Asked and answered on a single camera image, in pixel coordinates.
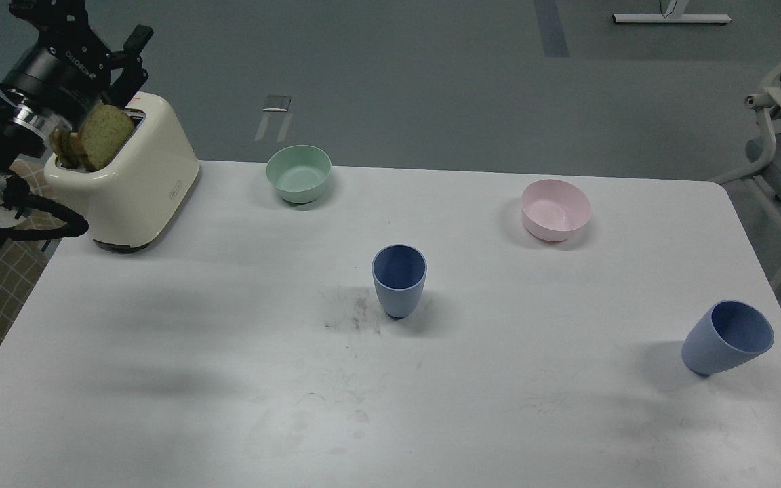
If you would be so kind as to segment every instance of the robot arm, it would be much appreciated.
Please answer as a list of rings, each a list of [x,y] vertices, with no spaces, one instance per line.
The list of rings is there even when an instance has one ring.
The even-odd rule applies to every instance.
[[[153,34],[138,25],[122,50],[112,52],[89,27],[83,0],[12,0],[9,10],[35,26],[38,39],[0,83],[0,249],[8,239],[58,239],[87,231],[83,216],[32,194],[9,167],[18,155],[43,155],[54,129],[78,130],[97,103],[125,106],[148,79],[140,52]],[[111,84],[117,69],[121,73]],[[32,209],[65,225],[13,229]]]

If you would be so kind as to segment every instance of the table surface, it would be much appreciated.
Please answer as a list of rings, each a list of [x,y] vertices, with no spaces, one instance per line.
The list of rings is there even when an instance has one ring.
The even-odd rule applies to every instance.
[[[594,216],[549,244],[540,176],[336,167],[294,207],[263,170],[204,161],[145,252],[62,242],[0,349],[0,486],[781,485],[781,311],[719,186],[562,177]],[[428,262],[400,321],[391,243]],[[704,379],[724,299],[776,342]]]

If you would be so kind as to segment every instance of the pink bowl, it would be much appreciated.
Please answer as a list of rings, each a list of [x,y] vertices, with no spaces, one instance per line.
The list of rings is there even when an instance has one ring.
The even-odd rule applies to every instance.
[[[523,226],[531,235],[564,241],[589,222],[593,210],[577,186],[561,180],[538,180],[523,191]]]

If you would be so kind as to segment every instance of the bread slice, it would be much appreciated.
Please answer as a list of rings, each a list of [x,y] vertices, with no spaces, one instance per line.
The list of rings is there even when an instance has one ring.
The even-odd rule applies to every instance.
[[[80,160],[71,150],[71,134],[67,130],[56,129],[50,133],[50,148],[56,154],[59,164],[67,169],[77,169]]]
[[[111,164],[132,132],[134,122],[120,108],[98,105],[71,137],[71,150],[87,171],[98,171]]]

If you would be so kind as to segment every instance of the blue cup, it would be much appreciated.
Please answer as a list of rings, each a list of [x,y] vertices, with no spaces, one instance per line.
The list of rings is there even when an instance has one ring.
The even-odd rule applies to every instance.
[[[716,303],[685,338],[681,356],[702,376],[722,373],[762,355],[773,346],[773,329],[746,303]]]
[[[414,247],[396,244],[382,249],[372,260],[372,281],[378,301],[387,315],[402,319],[415,311],[424,281],[427,260]]]

